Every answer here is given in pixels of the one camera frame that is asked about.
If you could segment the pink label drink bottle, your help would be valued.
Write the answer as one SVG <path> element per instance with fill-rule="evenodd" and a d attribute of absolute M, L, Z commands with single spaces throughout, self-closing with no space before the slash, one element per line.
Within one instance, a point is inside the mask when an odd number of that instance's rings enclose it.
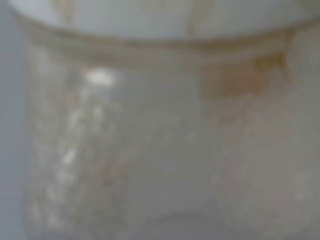
<path fill-rule="evenodd" d="M 30 240 L 317 240 L 317 0 L 11 0 Z"/>

